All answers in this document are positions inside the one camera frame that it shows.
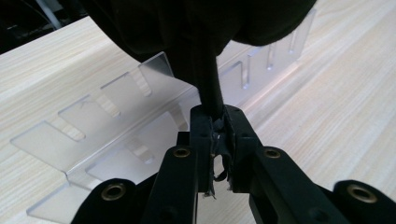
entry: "metal grommet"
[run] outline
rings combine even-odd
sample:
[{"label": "metal grommet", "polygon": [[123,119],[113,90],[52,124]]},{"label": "metal grommet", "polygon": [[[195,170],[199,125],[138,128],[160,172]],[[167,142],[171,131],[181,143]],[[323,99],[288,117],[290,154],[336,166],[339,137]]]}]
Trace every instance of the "metal grommet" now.
[{"label": "metal grommet", "polygon": [[264,155],[271,159],[277,159],[280,157],[280,152],[278,152],[277,150],[274,150],[274,149],[267,148],[264,150]]},{"label": "metal grommet", "polygon": [[110,184],[102,190],[102,199],[105,201],[115,201],[120,199],[126,192],[122,183]]},{"label": "metal grommet", "polygon": [[370,190],[358,185],[349,185],[346,190],[353,198],[364,203],[376,203],[378,200]]},{"label": "metal grommet", "polygon": [[178,158],[186,158],[188,156],[190,156],[191,152],[188,148],[184,148],[184,147],[178,147],[176,148],[174,151],[174,156],[178,157]]}]

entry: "wooden table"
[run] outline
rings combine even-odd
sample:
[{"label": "wooden table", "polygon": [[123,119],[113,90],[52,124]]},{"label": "wooden table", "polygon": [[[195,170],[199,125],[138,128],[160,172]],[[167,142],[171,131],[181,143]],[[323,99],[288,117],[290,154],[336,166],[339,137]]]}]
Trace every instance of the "wooden table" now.
[{"label": "wooden table", "polygon": [[[297,68],[241,107],[262,142],[285,149],[314,182],[357,179],[396,200],[396,2],[315,8]],[[46,223],[25,210],[64,182],[9,139],[128,66],[90,19],[0,56],[0,223]],[[198,222],[254,223],[247,195],[226,187],[200,200]]]}]

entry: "black fabric cover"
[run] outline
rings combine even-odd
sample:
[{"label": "black fabric cover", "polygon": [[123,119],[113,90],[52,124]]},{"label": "black fabric cover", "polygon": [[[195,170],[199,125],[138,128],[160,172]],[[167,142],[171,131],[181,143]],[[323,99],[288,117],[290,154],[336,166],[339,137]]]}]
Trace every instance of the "black fabric cover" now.
[{"label": "black fabric cover", "polygon": [[164,51],[175,77],[195,85],[208,110],[222,110],[216,56],[227,43],[275,42],[303,21],[316,0],[80,2],[121,49],[139,62]]}]

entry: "wood grain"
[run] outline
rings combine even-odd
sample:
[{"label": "wood grain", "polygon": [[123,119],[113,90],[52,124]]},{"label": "wood grain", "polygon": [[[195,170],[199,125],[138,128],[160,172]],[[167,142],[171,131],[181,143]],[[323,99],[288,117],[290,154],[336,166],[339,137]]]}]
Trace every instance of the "wood grain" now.
[{"label": "wood grain", "polygon": [[[353,178],[396,200],[396,2],[315,8],[296,69],[242,108],[265,145],[285,149],[321,186]],[[48,223],[25,210],[64,182],[9,139],[133,66],[90,19],[0,56],[0,223]],[[254,223],[247,195],[226,189],[200,200],[198,222]]]}]

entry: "transparent plastic tray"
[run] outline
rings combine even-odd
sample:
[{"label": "transparent plastic tray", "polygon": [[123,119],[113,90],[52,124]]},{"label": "transparent plastic tray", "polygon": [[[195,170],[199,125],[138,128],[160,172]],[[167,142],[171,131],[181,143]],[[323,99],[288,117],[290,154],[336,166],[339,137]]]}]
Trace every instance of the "transparent plastic tray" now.
[{"label": "transparent plastic tray", "polygon": [[[265,47],[231,42],[218,57],[224,102],[241,105],[301,55],[314,11],[292,34]],[[140,183],[155,174],[177,132],[189,129],[197,90],[173,78],[160,53],[41,120],[11,143],[65,173],[67,182],[27,214],[69,223],[90,191],[111,178]]]}]

